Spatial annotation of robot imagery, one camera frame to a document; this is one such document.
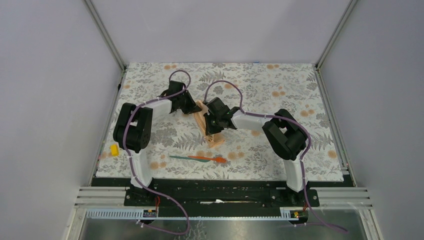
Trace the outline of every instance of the table surface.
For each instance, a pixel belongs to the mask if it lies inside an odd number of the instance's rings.
[[[287,109],[311,134],[312,147],[304,157],[310,181],[342,181],[330,122],[324,110],[312,64],[267,63],[131,63],[121,92],[104,148],[99,156],[96,177],[129,178],[129,160],[125,151],[112,156],[116,144],[113,131],[122,104],[139,104],[156,98],[168,88],[168,77],[175,70],[191,75],[188,90],[194,100],[202,100],[205,89],[214,81],[227,80],[243,93],[243,108],[256,113],[273,114]],[[187,83],[178,72],[173,80]],[[240,96],[227,83],[211,87],[208,100],[220,97],[230,108],[239,105]],[[147,160],[154,178],[286,180],[283,160],[272,150],[263,133],[226,129],[225,143],[209,148],[192,115],[180,110],[152,125],[147,146]],[[227,163],[199,162],[170,156],[222,156]]]

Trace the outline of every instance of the purple cable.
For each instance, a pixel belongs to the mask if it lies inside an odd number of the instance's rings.
[[[311,213],[316,217],[316,219],[318,219],[318,221],[320,221],[321,223],[318,223],[318,224],[321,224],[321,225],[324,225],[324,226],[326,226],[326,227],[328,227],[328,228],[330,228],[330,229],[332,229],[332,230],[334,230],[334,231],[337,231],[337,232],[339,232],[339,233],[342,233],[342,234],[348,234],[349,233],[349,231],[346,229],[346,228],[344,228],[344,227],[342,227],[342,226],[339,226],[339,225],[336,225],[336,224],[331,224],[331,223],[326,223],[323,219],[321,219],[317,214],[316,214],[316,212],[312,209],[312,207],[311,207],[311,204],[309,203],[309,200],[308,200],[308,194],[307,194],[307,191],[306,191],[306,181],[305,181],[305,177],[306,177],[306,173],[305,173],[305,166],[304,166],[304,162],[303,162],[303,159],[304,159],[304,156],[305,156],[305,154],[309,151],[309,149],[311,148],[311,145],[312,145],[312,140],[311,140],[311,135],[309,134],[309,132],[300,124],[300,123],[298,123],[297,121],[295,121],[295,120],[292,120],[292,119],[290,119],[290,118],[287,118],[287,117],[283,117],[283,116],[277,116],[277,115],[267,115],[267,114],[259,114],[259,113],[254,113],[254,112],[246,112],[246,111],[244,111],[243,110],[243,108],[242,108],[242,105],[243,105],[243,94],[242,94],[242,91],[240,91],[240,89],[236,86],[236,85],[234,85],[232,82],[229,82],[229,81],[226,81],[226,80],[218,80],[218,81],[214,81],[214,82],[212,82],[207,88],[206,88],[206,92],[204,93],[204,102],[206,102],[206,98],[207,98],[207,96],[208,96],[208,91],[209,91],[209,89],[211,88],[211,86],[212,85],[214,85],[214,84],[216,84],[216,83],[227,83],[227,84],[230,84],[231,86],[233,86],[237,91],[238,91],[238,93],[240,94],[240,111],[242,112],[242,113],[244,113],[244,114],[246,114],[246,115],[250,115],[250,116],[254,116],[254,117],[261,117],[261,118],[266,118],[266,117],[269,117],[269,118],[276,118],[276,119],[281,119],[281,120],[285,120],[285,121],[288,121],[288,122],[290,122],[290,123],[293,123],[293,124],[295,124],[296,126],[298,126],[305,134],[306,134],[306,136],[307,136],[307,147],[306,147],[306,149],[302,152],[302,154],[300,155],[300,168],[301,168],[301,171],[302,171],[302,176],[303,176],[303,178],[302,178],[302,183],[303,183],[303,193],[304,193],[304,196],[305,196],[305,200],[306,200],[306,204],[307,204],[307,206],[308,206],[308,208],[310,209],[310,211],[311,211]]]
[[[165,198],[167,198],[167,199],[169,199],[169,200],[171,200],[171,201],[173,201],[181,210],[182,210],[182,212],[184,213],[184,216],[185,216],[185,218],[186,218],[186,221],[187,221],[187,229],[185,229],[185,231],[183,231],[183,232],[175,232],[175,231],[169,231],[169,230],[166,230],[166,229],[163,229],[163,228],[160,228],[160,227],[156,227],[156,226],[151,226],[151,225],[148,225],[148,224],[141,224],[141,226],[143,227],[143,226],[146,226],[146,227],[148,227],[148,228],[151,228],[151,229],[155,229],[155,230],[159,230],[159,231],[162,231],[162,232],[165,232],[165,233],[169,233],[169,234],[173,234],[173,235],[184,235],[184,234],[187,234],[189,231],[190,231],[190,220],[189,220],[189,215],[187,214],[187,212],[186,212],[186,210],[184,209],[184,207],[177,201],[177,200],[175,200],[174,198],[172,198],[171,196],[169,196],[169,195],[166,195],[166,194],[164,194],[164,193],[161,193],[161,192],[158,192],[158,191],[155,191],[155,190],[152,190],[152,189],[150,189],[150,188],[148,188],[147,186],[145,186],[141,181],[140,181],[140,179],[137,177],[137,175],[136,175],[136,172],[135,172],[135,170],[134,170],[134,164],[133,164],[133,157],[131,156],[131,152],[128,150],[128,148],[127,148],[127,134],[128,134],[128,129],[130,128],[130,123],[133,121],[133,118],[134,118],[134,115],[136,114],[136,112],[142,107],[142,106],[145,106],[145,105],[147,105],[147,104],[150,104],[150,103],[153,103],[153,102],[157,102],[157,101],[161,101],[161,100],[165,100],[165,99],[169,99],[169,98],[172,98],[172,97],[174,97],[174,96],[177,96],[177,95],[179,95],[179,94],[181,94],[181,93],[183,93],[185,90],[187,90],[187,88],[190,86],[190,83],[192,82],[192,78],[190,77],[190,74],[188,73],[188,72],[186,72],[186,71],[184,71],[184,70],[176,70],[176,71],[174,71],[173,73],[171,73],[171,75],[169,76],[169,81],[171,81],[171,77],[175,74],[175,73],[178,73],[178,72],[182,72],[182,73],[185,73],[185,74],[187,74],[187,76],[188,76],[188,84],[187,84],[187,86],[185,86],[181,91],[179,91],[179,92],[177,92],[177,93],[174,93],[174,94],[171,94],[171,95],[169,95],[169,96],[164,96],[164,97],[159,97],[159,98],[156,98],[156,99],[152,99],[152,100],[149,100],[149,101],[147,101],[147,102],[144,102],[144,103],[141,103],[140,105],[138,105],[135,109],[134,109],[134,111],[132,111],[132,114],[131,114],[131,116],[129,117],[129,120],[128,120],[128,123],[126,124],[126,126],[125,126],[125,131],[123,132],[123,141],[122,141],[122,145],[123,145],[123,149],[126,151],[126,153],[128,154],[128,156],[129,156],[129,167],[130,167],[130,169],[131,169],[131,174],[132,174],[132,176],[134,177],[134,179],[135,179],[135,181],[138,183],[138,184],[140,184],[140,186],[142,187],[142,188],[144,188],[144,189],[146,189],[147,191],[149,191],[149,192],[151,192],[151,193],[154,193],[154,194],[156,194],[156,195],[160,195],[160,196],[162,196],[162,197],[165,197]]]

